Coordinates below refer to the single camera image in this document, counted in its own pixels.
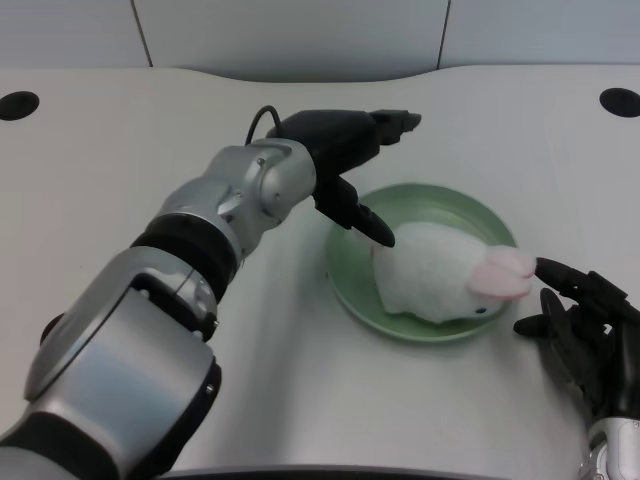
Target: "white plush toy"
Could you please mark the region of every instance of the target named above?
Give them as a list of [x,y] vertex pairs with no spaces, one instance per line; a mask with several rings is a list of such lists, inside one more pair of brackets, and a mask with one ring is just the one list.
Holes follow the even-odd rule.
[[394,235],[394,248],[371,248],[387,313],[436,323],[483,318],[529,293],[536,259],[516,248],[489,247],[462,230],[428,222],[402,224]]

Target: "cable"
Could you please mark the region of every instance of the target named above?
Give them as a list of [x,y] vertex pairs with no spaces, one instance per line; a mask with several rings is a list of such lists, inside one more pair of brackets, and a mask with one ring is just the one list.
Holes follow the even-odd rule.
[[280,116],[278,115],[278,111],[271,105],[266,105],[262,107],[260,110],[258,110],[258,113],[256,113],[256,116],[253,117],[253,121],[251,122],[251,126],[249,127],[249,133],[247,133],[247,139],[244,142],[245,145],[249,145],[251,143],[251,140],[253,140],[253,134],[255,133],[256,127],[258,126],[258,122],[260,121],[262,116],[267,112],[269,112],[273,117],[273,123],[276,125],[276,135],[278,137],[282,135],[282,122],[280,121]]

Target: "white wall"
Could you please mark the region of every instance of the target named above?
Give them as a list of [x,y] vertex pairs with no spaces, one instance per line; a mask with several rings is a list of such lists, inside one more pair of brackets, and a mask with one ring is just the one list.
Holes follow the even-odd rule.
[[435,70],[447,0],[136,0],[154,66],[261,81]]
[[452,0],[441,67],[640,63],[639,0]]
[[130,0],[0,0],[0,68],[144,66]]
[[[0,68],[147,66],[131,1],[0,0]],[[156,66],[248,80],[382,80],[438,62],[640,64],[640,0],[135,2]]]

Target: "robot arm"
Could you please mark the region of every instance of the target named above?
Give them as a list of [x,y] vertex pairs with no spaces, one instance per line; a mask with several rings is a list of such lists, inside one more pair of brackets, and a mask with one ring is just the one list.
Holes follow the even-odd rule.
[[312,195],[344,228],[393,246],[339,175],[420,116],[305,111],[268,138],[220,151],[171,194],[57,324],[27,379],[23,417],[0,438],[0,477],[149,478],[168,471],[221,385],[209,346],[217,304],[262,234]]
[[582,391],[591,416],[591,454],[578,478],[640,478],[640,312],[596,272],[539,258],[536,275],[576,302],[565,311],[544,288],[542,314],[519,320],[514,330],[539,339],[552,364]]

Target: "white table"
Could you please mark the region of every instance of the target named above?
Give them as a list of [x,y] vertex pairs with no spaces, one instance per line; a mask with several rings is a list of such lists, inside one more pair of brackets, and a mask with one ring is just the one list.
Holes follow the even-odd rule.
[[[324,85],[160,69],[0,71],[0,96],[41,99],[32,116],[0,122],[0,429],[22,411],[46,323],[169,192],[240,144],[267,103],[283,117],[421,113],[413,134],[347,175],[361,193],[405,181],[460,190],[497,212],[523,248],[597,269],[638,300],[640,118],[598,102],[618,86],[640,91],[640,67],[470,67]],[[516,317],[539,312],[537,291],[473,341],[392,341],[334,297],[329,228],[305,202],[230,286],[211,341],[222,392],[176,468],[360,464],[573,479],[582,421],[537,349],[511,332]]]

